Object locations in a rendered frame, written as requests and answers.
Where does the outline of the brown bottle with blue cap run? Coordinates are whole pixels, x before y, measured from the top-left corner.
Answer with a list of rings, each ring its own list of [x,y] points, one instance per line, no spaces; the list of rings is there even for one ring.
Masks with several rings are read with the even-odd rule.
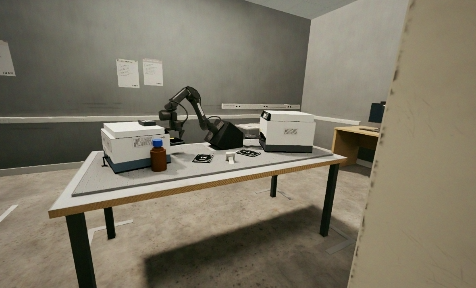
[[[153,172],[162,172],[167,169],[166,149],[163,146],[162,139],[152,140],[153,148],[150,150],[151,169]]]

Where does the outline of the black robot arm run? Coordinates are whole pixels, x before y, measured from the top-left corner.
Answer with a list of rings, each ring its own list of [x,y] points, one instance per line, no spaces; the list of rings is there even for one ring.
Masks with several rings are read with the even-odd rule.
[[[185,87],[180,93],[178,93],[174,98],[172,98],[171,101],[164,105],[165,109],[161,109],[158,112],[159,119],[161,121],[174,120],[169,121],[169,127],[176,128],[176,130],[182,130],[182,122],[177,120],[177,113],[175,112],[178,104],[173,101],[180,103],[184,98],[186,98],[187,101],[189,101],[193,106],[199,119],[200,128],[202,130],[208,129],[209,131],[211,131],[210,135],[208,135],[208,140],[211,141],[213,137],[215,137],[215,135],[219,132],[219,130],[224,126],[224,123],[221,121],[216,127],[213,125],[213,123],[209,122],[203,112],[202,107],[200,106],[199,93],[196,90],[192,89],[190,86]]]

